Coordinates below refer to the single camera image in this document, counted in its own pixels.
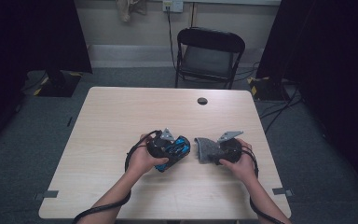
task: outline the wall outlet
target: wall outlet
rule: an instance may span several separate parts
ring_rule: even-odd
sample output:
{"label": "wall outlet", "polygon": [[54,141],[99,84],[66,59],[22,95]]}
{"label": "wall outlet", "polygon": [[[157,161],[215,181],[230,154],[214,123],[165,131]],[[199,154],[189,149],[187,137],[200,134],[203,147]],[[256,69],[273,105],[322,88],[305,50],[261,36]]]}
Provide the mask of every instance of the wall outlet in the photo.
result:
{"label": "wall outlet", "polygon": [[163,0],[162,11],[167,11],[167,8],[170,12],[183,12],[183,0]]}

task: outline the forearm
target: forearm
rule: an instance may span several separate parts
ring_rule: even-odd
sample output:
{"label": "forearm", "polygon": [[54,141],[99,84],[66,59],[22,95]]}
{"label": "forearm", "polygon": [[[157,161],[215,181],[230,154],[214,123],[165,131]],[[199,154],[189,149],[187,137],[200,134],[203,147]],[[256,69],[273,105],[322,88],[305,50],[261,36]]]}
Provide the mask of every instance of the forearm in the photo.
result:
{"label": "forearm", "polygon": [[[281,209],[272,201],[267,192],[261,186],[260,182],[257,179],[251,181],[243,181],[242,183],[248,189],[250,197],[255,205],[255,207],[261,212],[274,217],[281,222],[287,224],[291,221],[286,217],[286,215],[281,211]],[[270,223],[265,218],[259,216],[260,223]]]}
{"label": "forearm", "polygon": [[[123,200],[127,194],[130,192],[131,188],[140,178],[140,175],[132,173],[131,171],[126,172],[118,182],[108,190],[103,197],[101,197],[92,207],[98,207],[101,205],[107,205],[110,203],[117,203]],[[78,223],[114,223],[118,212],[121,207],[116,207],[112,209],[108,209],[106,211],[102,211],[99,213],[94,213],[83,217],[78,221]]]}

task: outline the gray carpet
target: gray carpet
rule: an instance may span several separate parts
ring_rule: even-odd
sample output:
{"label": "gray carpet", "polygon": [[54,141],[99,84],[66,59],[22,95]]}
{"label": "gray carpet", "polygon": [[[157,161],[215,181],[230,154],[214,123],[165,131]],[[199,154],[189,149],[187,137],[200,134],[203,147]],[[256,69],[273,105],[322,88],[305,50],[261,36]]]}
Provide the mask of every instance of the gray carpet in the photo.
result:
{"label": "gray carpet", "polygon": [[[26,86],[43,74],[30,73]],[[70,223],[41,219],[38,210],[42,202],[34,196],[48,189],[89,88],[173,85],[172,68],[95,68],[94,74],[80,79],[71,98],[34,97],[36,87],[26,91],[21,111],[0,133],[0,223]],[[181,81],[180,87],[219,89],[222,85]],[[287,88],[294,92],[295,87]],[[249,87],[246,80],[240,80],[233,89]],[[260,114],[282,107],[277,102],[255,104]],[[262,119],[264,128],[273,117]],[[324,140],[319,121],[304,104],[284,110],[271,125],[267,139],[282,184],[294,193],[288,197],[294,223],[358,223],[358,176]]]}

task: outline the table top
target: table top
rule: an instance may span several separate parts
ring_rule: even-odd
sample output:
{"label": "table top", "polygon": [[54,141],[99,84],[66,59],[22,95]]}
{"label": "table top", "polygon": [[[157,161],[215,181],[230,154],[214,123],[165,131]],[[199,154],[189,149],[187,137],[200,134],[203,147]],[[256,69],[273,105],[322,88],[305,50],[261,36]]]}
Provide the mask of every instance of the table top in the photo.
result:
{"label": "table top", "polygon": [[[198,104],[200,97],[206,105]],[[200,164],[196,137],[217,140],[227,131],[252,144],[259,181],[288,216],[284,194],[269,144],[248,91],[94,87],[75,127],[45,198],[42,218],[74,218],[89,209],[124,173],[127,152],[142,133],[169,128],[185,136],[191,152],[164,173],[155,169],[132,188],[122,206],[122,219],[248,219],[257,218],[246,188],[224,166]]]}

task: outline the chair seat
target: chair seat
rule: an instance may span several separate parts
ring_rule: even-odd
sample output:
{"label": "chair seat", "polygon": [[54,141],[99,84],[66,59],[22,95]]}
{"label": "chair seat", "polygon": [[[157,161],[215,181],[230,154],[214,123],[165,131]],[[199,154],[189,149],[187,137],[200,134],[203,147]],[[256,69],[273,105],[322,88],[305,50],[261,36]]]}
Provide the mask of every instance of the chair seat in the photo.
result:
{"label": "chair seat", "polygon": [[233,53],[188,46],[182,61],[182,72],[202,73],[212,77],[231,77]]}

